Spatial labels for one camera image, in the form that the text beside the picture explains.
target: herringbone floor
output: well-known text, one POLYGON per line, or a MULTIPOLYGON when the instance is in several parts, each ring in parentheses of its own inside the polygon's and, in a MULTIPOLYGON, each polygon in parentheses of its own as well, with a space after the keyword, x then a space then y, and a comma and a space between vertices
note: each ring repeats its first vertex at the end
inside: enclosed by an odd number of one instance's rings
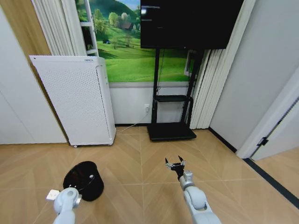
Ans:
POLYGON ((299 147, 261 159, 256 164, 299 198, 299 147))
POLYGON ((152 143, 145 127, 117 133, 112 146, 0 146, 0 219, 4 224, 50 224, 49 189, 81 161, 97 164, 103 194, 75 209, 77 224, 188 224, 191 218, 175 172, 164 158, 186 160, 196 185, 224 224, 298 223, 299 211, 208 130, 189 141, 152 143))

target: white curtain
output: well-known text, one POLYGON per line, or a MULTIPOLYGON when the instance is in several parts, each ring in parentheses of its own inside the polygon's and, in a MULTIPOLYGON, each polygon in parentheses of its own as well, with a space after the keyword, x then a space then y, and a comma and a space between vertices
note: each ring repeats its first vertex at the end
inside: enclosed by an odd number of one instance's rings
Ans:
POLYGON ((31 0, 52 55, 86 56, 74 0, 31 0))
POLYGON ((194 89, 190 128, 208 128, 256 0, 244 0, 226 49, 206 50, 194 89))

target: wall outlet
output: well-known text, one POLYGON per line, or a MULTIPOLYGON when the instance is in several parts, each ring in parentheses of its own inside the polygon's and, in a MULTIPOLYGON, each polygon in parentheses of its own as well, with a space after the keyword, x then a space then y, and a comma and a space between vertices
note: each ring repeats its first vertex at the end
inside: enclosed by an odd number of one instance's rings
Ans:
POLYGON ((144 110, 146 113, 150 111, 150 105, 149 104, 144 104, 144 110))

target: television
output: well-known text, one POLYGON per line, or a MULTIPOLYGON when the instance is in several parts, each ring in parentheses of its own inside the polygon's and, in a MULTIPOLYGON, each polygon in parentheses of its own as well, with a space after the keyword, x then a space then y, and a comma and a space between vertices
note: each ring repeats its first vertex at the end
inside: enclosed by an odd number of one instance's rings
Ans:
POLYGON ((141 48, 225 49, 243 0, 141 0, 141 48))

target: black baseboard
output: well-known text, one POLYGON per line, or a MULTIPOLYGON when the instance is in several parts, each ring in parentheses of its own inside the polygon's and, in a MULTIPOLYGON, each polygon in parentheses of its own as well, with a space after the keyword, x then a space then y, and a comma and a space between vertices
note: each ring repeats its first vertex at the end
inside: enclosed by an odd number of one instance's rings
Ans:
MULTIPOLYGON (((139 123, 139 124, 136 124, 134 126, 147 126, 149 123, 139 123)), ((133 124, 115 124, 115 127, 128 127, 128 126, 131 126, 133 124)))
POLYGON ((221 135, 219 135, 213 128, 209 127, 209 131, 212 132, 224 145, 226 145, 233 153, 236 153, 237 149, 233 147, 228 141, 226 141, 221 135))

